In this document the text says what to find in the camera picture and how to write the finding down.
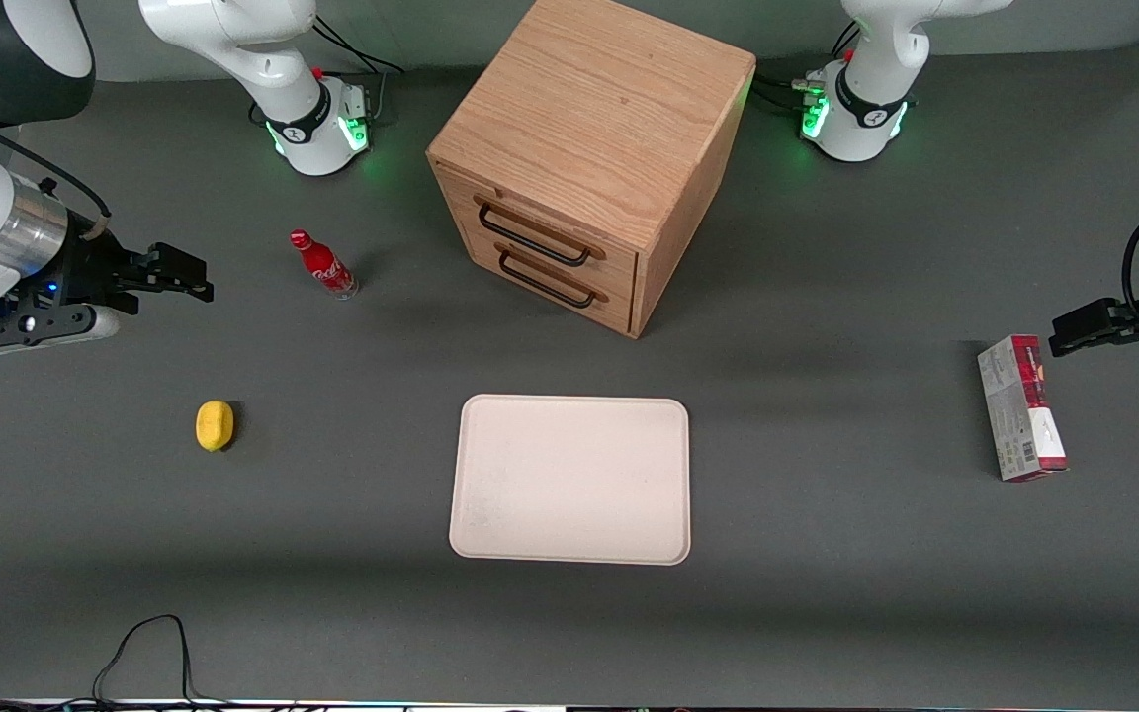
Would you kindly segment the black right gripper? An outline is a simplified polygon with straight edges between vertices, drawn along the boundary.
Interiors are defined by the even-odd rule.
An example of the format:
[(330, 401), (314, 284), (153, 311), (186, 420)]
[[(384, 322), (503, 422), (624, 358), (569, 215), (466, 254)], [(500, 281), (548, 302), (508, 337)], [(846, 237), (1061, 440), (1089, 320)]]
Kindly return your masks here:
[(163, 281), (149, 281), (140, 257), (109, 231), (91, 240), (69, 237), (54, 260), (8, 292), (8, 312), (41, 304), (92, 304), (136, 316), (138, 298), (132, 292), (185, 294), (204, 303), (216, 296), (213, 285), (205, 281), (207, 262), (200, 257), (164, 242), (151, 243), (145, 253), (146, 270), (167, 279)]

